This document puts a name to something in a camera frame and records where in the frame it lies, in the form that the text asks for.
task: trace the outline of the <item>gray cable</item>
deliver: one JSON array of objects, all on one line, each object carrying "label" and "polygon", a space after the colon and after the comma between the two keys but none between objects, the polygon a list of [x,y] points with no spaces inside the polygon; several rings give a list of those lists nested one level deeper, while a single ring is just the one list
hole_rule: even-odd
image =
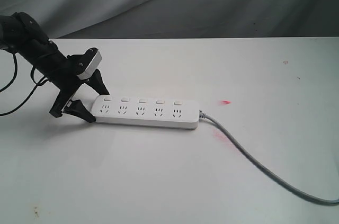
[{"label": "gray cable", "polygon": [[285,182],[283,179],[278,177],[275,173],[270,171],[268,168],[266,168],[264,165],[262,165],[258,160],[256,160],[248,151],[246,151],[239,143],[238,141],[225,129],[224,126],[222,126],[219,122],[217,122],[212,117],[206,115],[205,113],[202,113],[200,111],[200,118],[210,120],[214,125],[222,131],[225,136],[233,143],[233,145],[250,161],[254,166],[256,166],[258,169],[260,169],[261,172],[263,172],[265,175],[267,175],[270,179],[284,187],[286,190],[290,191],[294,195],[308,201],[314,204],[319,205],[329,205],[329,206],[335,206],[339,205],[339,199],[337,200],[326,200],[326,199],[320,199],[315,196],[312,196],[310,194],[307,194],[292,185]]}]

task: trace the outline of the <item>power strip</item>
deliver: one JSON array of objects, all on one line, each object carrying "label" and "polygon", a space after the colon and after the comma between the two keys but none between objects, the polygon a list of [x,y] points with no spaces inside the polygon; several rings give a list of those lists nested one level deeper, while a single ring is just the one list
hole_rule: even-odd
[{"label": "power strip", "polygon": [[98,123],[195,129],[196,101],[100,95],[91,108]]}]

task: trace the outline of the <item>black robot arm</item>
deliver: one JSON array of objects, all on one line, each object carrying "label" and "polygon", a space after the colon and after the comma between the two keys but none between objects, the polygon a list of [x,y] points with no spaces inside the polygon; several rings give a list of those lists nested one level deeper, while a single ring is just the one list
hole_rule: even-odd
[{"label": "black robot arm", "polygon": [[109,94],[97,69],[101,61],[97,48],[90,48],[83,55],[65,57],[37,22],[26,13],[20,12],[11,16],[0,16],[0,49],[12,54],[19,53],[33,65],[32,78],[37,69],[60,89],[50,114],[61,117],[63,113],[67,113],[87,122],[95,122],[95,117],[82,102],[73,101],[72,97],[84,83],[98,94]]}]

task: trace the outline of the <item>table surface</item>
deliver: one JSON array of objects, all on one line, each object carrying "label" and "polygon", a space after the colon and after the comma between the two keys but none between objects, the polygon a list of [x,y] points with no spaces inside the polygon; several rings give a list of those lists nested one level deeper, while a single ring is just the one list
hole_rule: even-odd
[{"label": "table surface", "polygon": [[[339,38],[55,40],[65,55],[98,47],[112,95],[197,100],[259,161],[305,192],[339,197]],[[13,74],[0,53],[0,85]],[[33,87],[18,56],[1,110]],[[0,118],[1,223],[337,223],[281,188],[211,124],[193,131],[87,124],[48,111],[39,87]],[[97,94],[76,94],[90,107]]]}]

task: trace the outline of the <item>gray backdrop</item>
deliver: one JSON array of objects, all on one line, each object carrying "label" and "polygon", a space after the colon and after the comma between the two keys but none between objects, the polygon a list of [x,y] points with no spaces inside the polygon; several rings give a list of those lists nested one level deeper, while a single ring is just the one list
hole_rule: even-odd
[{"label": "gray backdrop", "polygon": [[0,0],[51,38],[338,36],[338,0]]}]

